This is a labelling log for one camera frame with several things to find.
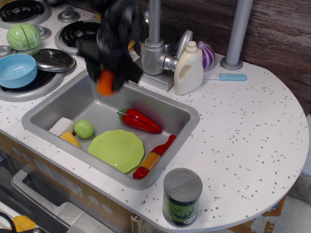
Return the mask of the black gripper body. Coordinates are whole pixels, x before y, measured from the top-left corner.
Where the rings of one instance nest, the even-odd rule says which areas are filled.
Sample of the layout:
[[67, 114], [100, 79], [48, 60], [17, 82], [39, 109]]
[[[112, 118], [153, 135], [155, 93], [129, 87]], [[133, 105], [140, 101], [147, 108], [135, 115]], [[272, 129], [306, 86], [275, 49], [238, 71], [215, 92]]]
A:
[[127, 51], [109, 51], [105, 53], [100, 50], [97, 41], [86, 39], [78, 40], [76, 47], [79, 56], [84, 59], [87, 57], [93, 59], [100, 58], [104, 69], [108, 69], [114, 74], [116, 72], [125, 72], [128, 75], [128, 81], [138, 83], [143, 74], [142, 69], [132, 61]]

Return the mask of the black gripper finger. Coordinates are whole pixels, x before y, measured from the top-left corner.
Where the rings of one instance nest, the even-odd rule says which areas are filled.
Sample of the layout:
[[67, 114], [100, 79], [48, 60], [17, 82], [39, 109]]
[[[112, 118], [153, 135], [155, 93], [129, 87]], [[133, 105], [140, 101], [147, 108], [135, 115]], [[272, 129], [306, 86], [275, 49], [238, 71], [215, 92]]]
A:
[[119, 91], [123, 87], [124, 83], [128, 80], [128, 75], [125, 72], [116, 72], [112, 85], [112, 90]]
[[89, 77], [94, 81], [97, 82], [102, 70], [104, 69], [103, 63], [100, 58], [93, 59], [93, 58], [85, 58], [86, 62], [86, 69], [89, 74]]

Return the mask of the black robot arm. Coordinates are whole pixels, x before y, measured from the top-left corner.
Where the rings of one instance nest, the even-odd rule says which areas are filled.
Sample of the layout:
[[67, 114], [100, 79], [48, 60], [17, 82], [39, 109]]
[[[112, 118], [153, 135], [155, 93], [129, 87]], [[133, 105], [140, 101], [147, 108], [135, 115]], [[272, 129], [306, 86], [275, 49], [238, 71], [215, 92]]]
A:
[[97, 90], [111, 95], [125, 82], [138, 83], [143, 73], [131, 59], [128, 46], [143, 39], [142, 14], [135, 0], [94, 0], [100, 22], [76, 21], [55, 37], [59, 50], [84, 58]]

